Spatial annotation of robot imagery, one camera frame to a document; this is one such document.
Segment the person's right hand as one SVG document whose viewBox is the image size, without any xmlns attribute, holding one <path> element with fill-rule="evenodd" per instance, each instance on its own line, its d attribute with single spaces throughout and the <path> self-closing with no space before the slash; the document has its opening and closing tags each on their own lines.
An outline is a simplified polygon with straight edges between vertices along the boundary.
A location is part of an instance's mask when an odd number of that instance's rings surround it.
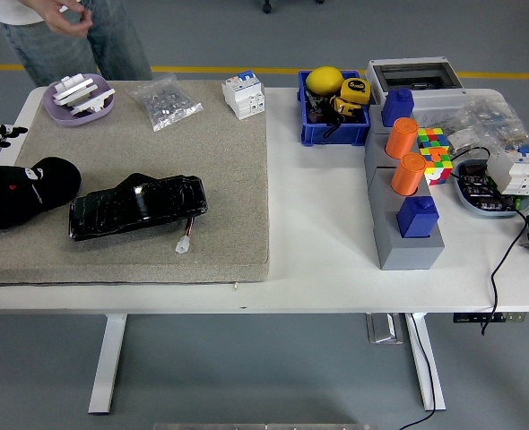
<svg viewBox="0 0 529 430">
<path fill-rule="evenodd" d="M 72 22 L 65 17 L 64 7 L 67 12 L 74 13 L 77 21 Z M 83 38 L 93 25 L 91 11 L 78 1 L 41 1 L 38 14 L 52 31 L 66 36 Z"/>
</svg>

